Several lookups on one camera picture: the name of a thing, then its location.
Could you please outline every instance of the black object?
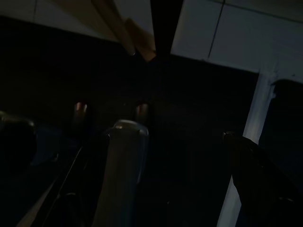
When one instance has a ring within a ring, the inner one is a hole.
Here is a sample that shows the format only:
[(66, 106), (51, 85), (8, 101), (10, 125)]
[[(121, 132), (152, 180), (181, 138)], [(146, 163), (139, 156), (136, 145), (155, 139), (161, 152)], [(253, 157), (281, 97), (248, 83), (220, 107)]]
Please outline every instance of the black object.
[(166, 59), (170, 55), (182, 4), (183, 0), (151, 0), (157, 58)]
[(302, 223), (302, 198), (293, 184), (257, 144), (225, 133), (233, 183), (252, 226), (279, 227)]
[(2, 122), (0, 130), (0, 175), (16, 175), (25, 170), (36, 154), (34, 128), (26, 122)]

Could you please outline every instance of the tile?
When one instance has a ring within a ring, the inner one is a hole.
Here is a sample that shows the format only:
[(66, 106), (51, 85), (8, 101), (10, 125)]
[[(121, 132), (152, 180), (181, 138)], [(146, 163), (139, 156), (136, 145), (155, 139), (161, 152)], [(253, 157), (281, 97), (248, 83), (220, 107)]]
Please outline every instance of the tile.
[(2, 0), (0, 15), (33, 22), (35, 0)]
[(298, 0), (226, 0), (227, 4), (303, 22), (303, 2)]
[(280, 76), (302, 75), (303, 24), (224, 6), (209, 61)]
[(171, 54), (207, 60), (221, 7), (212, 1), (185, 0)]
[(35, 23), (116, 41), (112, 31), (88, 0), (38, 0)]

